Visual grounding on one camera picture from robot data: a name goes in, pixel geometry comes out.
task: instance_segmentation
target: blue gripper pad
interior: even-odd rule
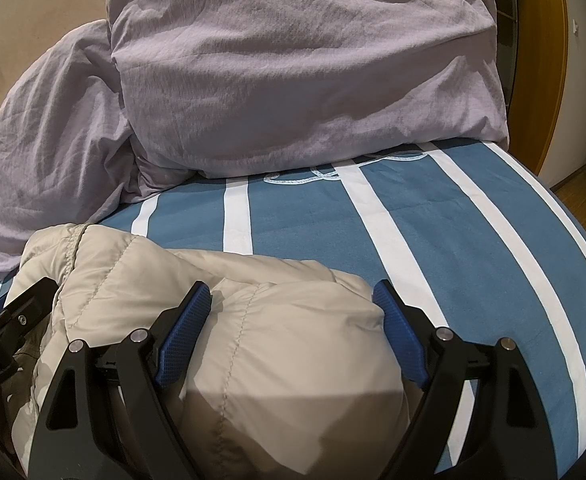
[[[167,388],[188,367],[195,343],[211,312],[211,293],[205,284],[199,286],[160,349],[155,384]]]
[[[373,303],[384,311],[384,333],[402,373],[423,389],[428,383],[424,348],[383,282],[373,289]]]

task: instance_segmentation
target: blue and white striped sheet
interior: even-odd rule
[[[434,325],[475,342],[518,342],[560,475],[586,447],[586,233],[493,144],[448,140],[310,170],[202,178],[102,223],[166,248],[318,260],[371,284],[388,277]],[[468,383],[441,468],[457,462],[473,399]]]

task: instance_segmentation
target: wall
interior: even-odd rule
[[[539,177],[554,186],[586,164],[586,0],[566,0],[569,52],[564,95]],[[573,20],[578,33],[573,34]]]

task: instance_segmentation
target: pillow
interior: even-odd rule
[[[105,20],[69,32],[0,108],[0,279],[33,232],[100,220],[135,189],[132,130],[108,36]]]
[[[106,4],[128,118],[173,185],[409,142],[507,143],[494,0]]]

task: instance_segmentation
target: black bracket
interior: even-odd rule
[[[0,312],[0,385],[18,370],[13,355],[26,334],[51,313],[57,289],[54,280],[43,278]]]
[[[375,287],[374,301],[404,375],[424,391],[384,480],[556,480],[546,413],[512,339],[488,346],[435,328],[388,280]],[[478,380],[468,433],[457,465],[435,473],[466,380]]]
[[[106,389],[118,384],[150,477],[201,478],[158,393],[186,371],[210,308],[208,287],[196,282],[180,306],[163,311],[149,330],[133,330],[121,343],[107,347],[71,342],[39,415],[29,477],[147,478],[124,464]]]

